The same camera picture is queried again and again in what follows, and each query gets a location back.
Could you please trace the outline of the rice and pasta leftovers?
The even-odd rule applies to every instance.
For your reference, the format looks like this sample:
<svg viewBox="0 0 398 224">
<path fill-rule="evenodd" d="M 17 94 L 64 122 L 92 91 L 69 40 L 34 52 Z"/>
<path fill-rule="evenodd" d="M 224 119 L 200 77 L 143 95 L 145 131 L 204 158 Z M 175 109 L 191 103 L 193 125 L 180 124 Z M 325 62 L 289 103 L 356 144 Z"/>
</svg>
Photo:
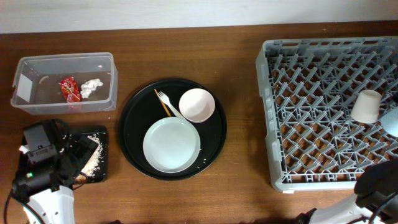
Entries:
<svg viewBox="0 0 398 224">
<path fill-rule="evenodd" d="M 96 142 L 98 147 L 75 179 L 75 184 L 101 182 L 103 179 L 103 172 L 101 171 L 101 163 L 103 161 L 103 143 L 96 133 L 89 134 L 87 137 Z"/>
</svg>

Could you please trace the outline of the red snack wrapper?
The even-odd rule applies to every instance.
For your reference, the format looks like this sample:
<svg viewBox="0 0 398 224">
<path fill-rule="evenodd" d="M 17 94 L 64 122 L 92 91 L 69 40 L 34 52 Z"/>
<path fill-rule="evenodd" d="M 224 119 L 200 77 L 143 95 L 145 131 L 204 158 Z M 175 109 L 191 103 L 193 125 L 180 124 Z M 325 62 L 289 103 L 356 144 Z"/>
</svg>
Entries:
<svg viewBox="0 0 398 224">
<path fill-rule="evenodd" d="M 77 103 L 81 101 L 80 91 L 73 77 L 63 79 L 59 85 L 67 103 Z"/>
</svg>

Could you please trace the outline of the white napkin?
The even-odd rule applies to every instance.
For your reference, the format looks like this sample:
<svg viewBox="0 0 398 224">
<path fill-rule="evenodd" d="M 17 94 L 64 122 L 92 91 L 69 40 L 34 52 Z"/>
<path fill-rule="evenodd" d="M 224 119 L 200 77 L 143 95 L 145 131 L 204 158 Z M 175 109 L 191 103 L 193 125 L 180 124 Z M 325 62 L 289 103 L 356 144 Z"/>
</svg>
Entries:
<svg viewBox="0 0 398 224">
<path fill-rule="evenodd" d="M 103 82 L 99 78 L 85 82 L 81 86 L 81 97 L 88 98 L 99 86 L 103 86 Z"/>
</svg>

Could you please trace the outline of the grey plate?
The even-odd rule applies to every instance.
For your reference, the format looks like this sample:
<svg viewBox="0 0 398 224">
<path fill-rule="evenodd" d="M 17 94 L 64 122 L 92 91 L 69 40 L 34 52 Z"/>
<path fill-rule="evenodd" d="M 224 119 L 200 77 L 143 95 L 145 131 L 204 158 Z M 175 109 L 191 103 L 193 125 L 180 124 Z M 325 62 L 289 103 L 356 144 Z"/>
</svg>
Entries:
<svg viewBox="0 0 398 224">
<path fill-rule="evenodd" d="M 200 135 L 185 119 L 163 118 L 147 130 L 142 147 L 147 162 L 154 169 L 174 174 L 195 162 L 201 150 Z"/>
</svg>

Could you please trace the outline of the white bowl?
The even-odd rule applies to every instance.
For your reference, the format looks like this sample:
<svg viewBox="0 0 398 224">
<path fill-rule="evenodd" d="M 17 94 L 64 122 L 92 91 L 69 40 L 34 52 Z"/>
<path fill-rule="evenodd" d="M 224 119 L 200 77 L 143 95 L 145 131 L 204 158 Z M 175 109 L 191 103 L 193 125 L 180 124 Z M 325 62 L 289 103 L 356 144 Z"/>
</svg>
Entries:
<svg viewBox="0 0 398 224">
<path fill-rule="evenodd" d="M 186 91 L 180 98 L 178 108 L 187 120 L 202 123 L 209 119 L 215 111 L 213 95 L 202 88 Z"/>
</svg>

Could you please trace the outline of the white cup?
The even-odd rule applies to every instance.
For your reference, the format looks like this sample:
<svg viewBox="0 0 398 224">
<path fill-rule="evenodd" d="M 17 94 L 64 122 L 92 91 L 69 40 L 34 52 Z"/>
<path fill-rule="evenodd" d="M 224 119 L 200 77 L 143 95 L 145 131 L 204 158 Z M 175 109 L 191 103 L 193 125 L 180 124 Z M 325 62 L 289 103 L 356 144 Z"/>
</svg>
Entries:
<svg viewBox="0 0 398 224">
<path fill-rule="evenodd" d="M 374 90 L 363 90 L 351 111 L 351 117 L 360 123 L 375 123 L 379 116 L 382 95 Z"/>
</svg>

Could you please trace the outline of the light blue cup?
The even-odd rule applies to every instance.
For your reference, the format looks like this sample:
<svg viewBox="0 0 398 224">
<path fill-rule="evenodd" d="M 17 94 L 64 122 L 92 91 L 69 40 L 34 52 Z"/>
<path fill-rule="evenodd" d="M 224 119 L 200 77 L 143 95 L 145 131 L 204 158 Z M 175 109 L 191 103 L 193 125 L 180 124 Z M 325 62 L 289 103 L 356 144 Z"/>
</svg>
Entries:
<svg viewBox="0 0 398 224">
<path fill-rule="evenodd" d="M 398 108 L 389 110 L 379 119 L 379 122 L 387 134 L 398 137 Z"/>
</svg>

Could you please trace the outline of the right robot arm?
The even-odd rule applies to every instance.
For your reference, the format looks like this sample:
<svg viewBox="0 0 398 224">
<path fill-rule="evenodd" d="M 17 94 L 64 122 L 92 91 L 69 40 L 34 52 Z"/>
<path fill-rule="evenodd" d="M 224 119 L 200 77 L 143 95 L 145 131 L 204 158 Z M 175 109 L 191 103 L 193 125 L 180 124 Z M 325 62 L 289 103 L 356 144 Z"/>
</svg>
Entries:
<svg viewBox="0 0 398 224">
<path fill-rule="evenodd" d="M 301 213 L 293 222 L 397 223 L 397 159 L 369 166 L 357 179 L 354 194 L 331 207 Z"/>
</svg>

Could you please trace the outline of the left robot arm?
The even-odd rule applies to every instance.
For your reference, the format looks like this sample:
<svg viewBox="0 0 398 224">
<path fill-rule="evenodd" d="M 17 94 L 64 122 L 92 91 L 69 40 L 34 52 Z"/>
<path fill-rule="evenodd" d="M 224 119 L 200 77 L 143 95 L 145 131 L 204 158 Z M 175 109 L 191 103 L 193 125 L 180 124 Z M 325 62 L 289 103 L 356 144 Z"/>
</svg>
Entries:
<svg viewBox="0 0 398 224">
<path fill-rule="evenodd" d="M 24 141 L 10 197 L 22 205 L 29 223 L 74 223 L 73 184 L 98 143 L 70 134 L 60 119 L 26 127 Z"/>
</svg>

